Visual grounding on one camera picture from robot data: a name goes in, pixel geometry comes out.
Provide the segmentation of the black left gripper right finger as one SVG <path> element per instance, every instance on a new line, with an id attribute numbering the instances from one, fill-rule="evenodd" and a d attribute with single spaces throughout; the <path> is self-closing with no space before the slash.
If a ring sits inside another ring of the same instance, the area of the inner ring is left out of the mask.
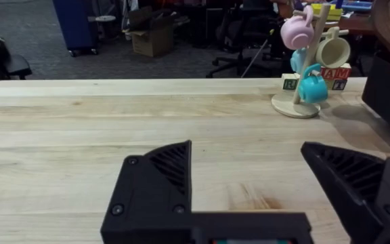
<path id="1" fill-rule="evenodd" d="M 304 142 L 301 154 L 351 243 L 390 243 L 390 157 Z"/>

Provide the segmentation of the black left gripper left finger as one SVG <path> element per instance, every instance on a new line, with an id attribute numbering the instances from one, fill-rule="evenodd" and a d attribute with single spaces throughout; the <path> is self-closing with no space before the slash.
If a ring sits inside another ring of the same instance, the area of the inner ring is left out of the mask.
<path id="1" fill-rule="evenodd" d="M 163 227 L 192 211 L 191 149 L 186 140 L 125 158 L 100 228 L 104 243 L 190 241 Z"/>

